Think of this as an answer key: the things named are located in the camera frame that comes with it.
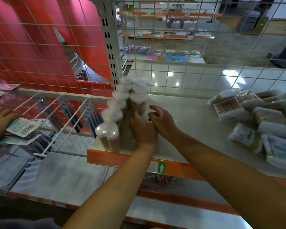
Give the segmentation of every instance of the person's leg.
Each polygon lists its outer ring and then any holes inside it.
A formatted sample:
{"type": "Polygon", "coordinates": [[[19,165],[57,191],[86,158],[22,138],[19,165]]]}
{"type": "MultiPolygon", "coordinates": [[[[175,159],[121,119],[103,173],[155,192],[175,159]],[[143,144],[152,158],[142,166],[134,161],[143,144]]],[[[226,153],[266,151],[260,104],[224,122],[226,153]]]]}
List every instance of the person's leg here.
{"type": "Polygon", "coordinates": [[[182,29],[183,26],[184,26],[184,20],[183,19],[179,19],[179,22],[180,22],[180,29],[182,29]]]}
{"type": "Polygon", "coordinates": [[[175,21],[175,19],[174,19],[174,18],[171,18],[171,19],[168,21],[166,28],[170,28],[174,21],[175,21]]]}

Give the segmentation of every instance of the green arrow sign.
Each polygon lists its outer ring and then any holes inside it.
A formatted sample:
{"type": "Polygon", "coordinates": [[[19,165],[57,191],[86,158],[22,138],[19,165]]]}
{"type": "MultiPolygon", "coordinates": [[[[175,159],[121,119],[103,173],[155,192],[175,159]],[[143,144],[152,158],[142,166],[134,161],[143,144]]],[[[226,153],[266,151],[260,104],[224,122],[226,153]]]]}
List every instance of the green arrow sign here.
{"type": "Polygon", "coordinates": [[[165,165],[166,165],[166,162],[159,162],[158,164],[158,173],[163,173],[165,172],[165,165]]]}

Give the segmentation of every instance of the white arrow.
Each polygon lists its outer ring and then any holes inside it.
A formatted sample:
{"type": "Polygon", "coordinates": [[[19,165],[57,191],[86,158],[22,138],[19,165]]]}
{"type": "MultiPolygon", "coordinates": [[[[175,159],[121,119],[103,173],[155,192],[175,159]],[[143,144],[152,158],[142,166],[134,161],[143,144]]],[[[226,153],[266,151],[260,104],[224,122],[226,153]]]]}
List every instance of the white arrow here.
{"type": "Polygon", "coordinates": [[[160,166],[160,172],[162,173],[163,172],[163,169],[164,169],[164,166],[163,164],[160,166]]]}

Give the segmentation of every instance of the dark trousers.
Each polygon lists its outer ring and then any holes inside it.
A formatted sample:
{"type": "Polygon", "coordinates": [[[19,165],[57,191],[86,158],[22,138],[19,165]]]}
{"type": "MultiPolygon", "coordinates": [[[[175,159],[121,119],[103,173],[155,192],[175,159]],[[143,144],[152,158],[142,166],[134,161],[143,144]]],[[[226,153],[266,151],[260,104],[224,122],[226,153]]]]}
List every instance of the dark trousers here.
{"type": "Polygon", "coordinates": [[[183,20],[183,19],[177,19],[177,18],[171,18],[171,19],[168,21],[166,28],[170,28],[171,25],[174,23],[175,20],[176,20],[176,21],[180,21],[180,29],[182,29],[183,26],[184,26],[184,20],[183,20]]]}

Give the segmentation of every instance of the forearm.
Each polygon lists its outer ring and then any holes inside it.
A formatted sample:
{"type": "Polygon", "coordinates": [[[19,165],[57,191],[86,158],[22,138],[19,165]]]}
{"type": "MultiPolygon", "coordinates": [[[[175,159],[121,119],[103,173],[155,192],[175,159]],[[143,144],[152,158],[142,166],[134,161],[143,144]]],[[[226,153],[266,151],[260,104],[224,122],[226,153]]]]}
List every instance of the forearm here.
{"type": "Polygon", "coordinates": [[[286,227],[283,186],[179,130],[172,135],[172,145],[254,229],[286,227]]]}
{"type": "Polygon", "coordinates": [[[64,229],[118,229],[153,157],[153,145],[138,148],[72,215],[64,229]]]}

